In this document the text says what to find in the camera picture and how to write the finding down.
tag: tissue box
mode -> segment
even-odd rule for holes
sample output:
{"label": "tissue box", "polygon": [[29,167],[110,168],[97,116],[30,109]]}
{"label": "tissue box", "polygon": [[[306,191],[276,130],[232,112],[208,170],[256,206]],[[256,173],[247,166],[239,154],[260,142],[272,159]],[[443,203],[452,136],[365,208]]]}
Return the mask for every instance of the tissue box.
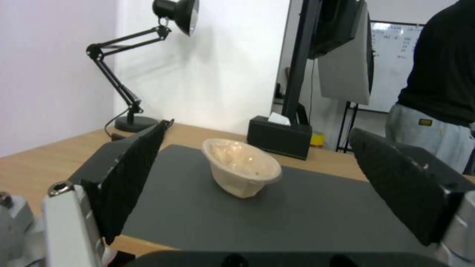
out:
{"label": "tissue box", "polygon": [[306,160],[312,127],[309,125],[281,125],[257,116],[249,121],[247,143],[264,151]]}

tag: bowl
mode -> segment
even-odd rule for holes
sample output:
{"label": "bowl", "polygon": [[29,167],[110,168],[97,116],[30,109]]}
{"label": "bowl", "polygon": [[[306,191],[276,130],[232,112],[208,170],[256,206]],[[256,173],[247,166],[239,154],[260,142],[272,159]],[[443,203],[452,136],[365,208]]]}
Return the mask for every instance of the bowl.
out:
{"label": "bowl", "polygon": [[207,139],[202,151],[216,183],[239,198],[255,196],[266,184],[278,181],[282,173],[272,156],[246,143]]}

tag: desk lamp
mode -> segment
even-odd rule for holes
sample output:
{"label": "desk lamp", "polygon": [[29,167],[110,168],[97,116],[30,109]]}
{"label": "desk lamp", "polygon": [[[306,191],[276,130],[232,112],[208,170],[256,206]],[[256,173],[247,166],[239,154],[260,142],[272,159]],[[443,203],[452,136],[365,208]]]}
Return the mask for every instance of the desk lamp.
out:
{"label": "desk lamp", "polygon": [[[104,62],[104,58],[119,52],[138,48],[159,41],[164,41],[171,32],[171,29],[168,28],[169,20],[174,20],[176,25],[180,28],[180,30],[183,31],[183,33],[191,36],[195,30],[196,22],[198,20],[199,5],[199,0],[179,0],[178,2],[169,0],[154,0],[152,9],[155,15],[158,17],[158,26],[104,43],[91,44],[87,47],[87,55],[94,61],[97,67],[102,71],[107,80],[109,80],[109,82],[127,104],[127,109],[125,111],[114,117],[105,125],[104,129],[109,137],[111,137],[111,135],[107,131],[107,126],[113,120],[115,120],[116,129],[132,133],[139,132],[152,125],[155,125],[157,124],[157,121],[144,116],[135,116],[136,113],[143,113],[143,110],[140,108],[141,99],[119,81],[117,76],[114,75],[111,69]],[[151,33],[156,33],[158,37],[132,45],[117,45],[119,42]]]}

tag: lamp shade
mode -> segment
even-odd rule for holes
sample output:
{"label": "lamp shade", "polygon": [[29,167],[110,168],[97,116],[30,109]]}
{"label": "lamp shade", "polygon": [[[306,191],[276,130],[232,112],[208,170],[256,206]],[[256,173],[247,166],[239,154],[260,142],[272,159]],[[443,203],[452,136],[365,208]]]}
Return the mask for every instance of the lamp shade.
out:
{"label": "lamp shade", "polygon": [[186,35],[191,36],[198,21],[200,0],[154,0],[152,9],[158,18],[174,20],[176,25]]}

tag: black mat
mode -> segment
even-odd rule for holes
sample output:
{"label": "black mat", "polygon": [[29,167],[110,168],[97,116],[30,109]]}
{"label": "black mat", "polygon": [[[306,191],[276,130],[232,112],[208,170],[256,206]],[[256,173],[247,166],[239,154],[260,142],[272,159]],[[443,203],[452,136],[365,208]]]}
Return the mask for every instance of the black mat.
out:
{"label": "black mat", "polygon": [[283,167],[242,200],[214,182],[201,151],[177,145],[158,154],[123,234],[198,251],[434,251],[367,182]]}

